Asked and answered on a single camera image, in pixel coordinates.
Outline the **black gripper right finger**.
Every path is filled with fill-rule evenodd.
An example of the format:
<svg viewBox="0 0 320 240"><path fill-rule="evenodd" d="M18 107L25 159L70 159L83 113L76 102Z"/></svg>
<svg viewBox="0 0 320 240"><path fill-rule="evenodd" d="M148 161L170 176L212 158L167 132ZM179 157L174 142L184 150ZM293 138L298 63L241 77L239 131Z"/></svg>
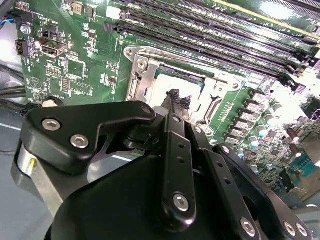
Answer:
<svg viewBox="0 0 320 240"><path fill-rule="evenodd" d="M192 154L217 190L221 232L226 240L310 240L305 223L235 152L225 144L211 146L205 133L191 124L190 97L180 100Z"/></svg>

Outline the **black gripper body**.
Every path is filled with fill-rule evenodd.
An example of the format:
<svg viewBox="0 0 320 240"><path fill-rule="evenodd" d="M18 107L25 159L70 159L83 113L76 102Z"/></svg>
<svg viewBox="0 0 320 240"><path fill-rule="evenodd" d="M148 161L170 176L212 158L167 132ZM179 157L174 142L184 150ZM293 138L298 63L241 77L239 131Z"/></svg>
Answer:
<svg viewBox="0 0 320 240"><path fill-rule="evenodd" d="M59 208L48 240L237 240L239 235L207 177L179 162L177 183L189 177L195 189L196 219L172 232L161 205L165 166L143 156L72 193Z"/></svg>

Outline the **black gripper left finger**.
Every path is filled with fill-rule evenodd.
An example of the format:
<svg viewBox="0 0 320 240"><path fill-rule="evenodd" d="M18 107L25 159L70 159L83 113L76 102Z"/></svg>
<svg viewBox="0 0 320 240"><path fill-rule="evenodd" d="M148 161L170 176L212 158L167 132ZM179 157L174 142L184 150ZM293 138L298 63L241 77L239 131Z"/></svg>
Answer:
<svg viewBox="0 0 320 240"><path fill-rule="evenodd" d="M52 215L88 184L89 166L108 156L144 150L160 162L153 203L170 227L196 218L191 143L183 102L171 91L158 112L142 101L35 108L24 117L16 164Z"/></svg>

